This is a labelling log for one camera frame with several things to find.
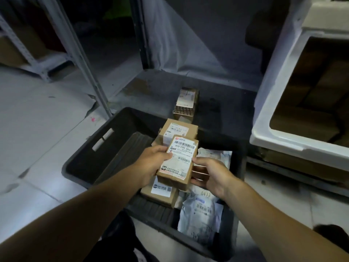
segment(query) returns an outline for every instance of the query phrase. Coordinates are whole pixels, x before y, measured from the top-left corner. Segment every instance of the person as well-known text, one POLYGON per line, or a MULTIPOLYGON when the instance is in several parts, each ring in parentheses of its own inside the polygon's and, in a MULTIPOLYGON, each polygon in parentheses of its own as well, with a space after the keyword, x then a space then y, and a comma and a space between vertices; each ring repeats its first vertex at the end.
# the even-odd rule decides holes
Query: person
MULTIPOLYGON (((171 158, 166 150, 165 146, 146 148, 129 167, 34 220, 0 245, 1 261, 83 261, 91 253, 98 257, 94 252, 98 239, 163 161, 171 158)), ((349 261, 343 249, 273 207, 221 162, 211 158, 193 158, 193 162, 206 166, 210 177, 206 183, 192 183, 205 186, 233 209, 267 261, 349 261)), ((121 249, 109 261, 132 261, 126 257, 130 250, 134 261, 154 258, 139 244, 127 248, 132 241, 120 241, 121 249)), ((117 248, 112 242, 107 246, 117 248)))

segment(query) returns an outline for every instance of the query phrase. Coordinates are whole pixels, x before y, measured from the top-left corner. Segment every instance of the black plastic bin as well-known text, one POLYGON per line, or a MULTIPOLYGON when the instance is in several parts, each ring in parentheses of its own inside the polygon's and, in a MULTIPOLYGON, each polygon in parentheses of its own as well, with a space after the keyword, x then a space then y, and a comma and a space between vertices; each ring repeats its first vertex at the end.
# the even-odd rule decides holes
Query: black plastic bin
MULTIPOLYGON (((133 163, 142 149, 150 146, 151 141, 157 136, 159 128, 165 122, 166 119, 164 118, 132 108, 124 108, 110 118, 68 159, 62 168, 63 176, 86 188, 91 187, 97 179, 98 181, 101 178, 103 180, 107 179, 117 173, 114 169, 120 168, 122 162, 121 169, 133 163), (94 151, 92 147, 103 138, 110 128, 114 132, 94 151), (137 150, 137 152, 132 153, 133 158, 126 158, 125 156, 130 154, 128 153, 130 150, 137 150)), ((244 178, 246 166, 244 142, 201 128, 199 128, 197 139, 199 140, 199 147, 233 151, 230 171, 237 177, 244 178)), ((125 209, 131 216, 181 242, 199 254, 216 261, 227 261, 234 254, 238 219, 224 202, 223 204, 220 231, 215 235, 213 246, 210 248, 177 231, 180 210, 163 207, 155 202, 148 201, 139 193, 130 200, 125 209)))

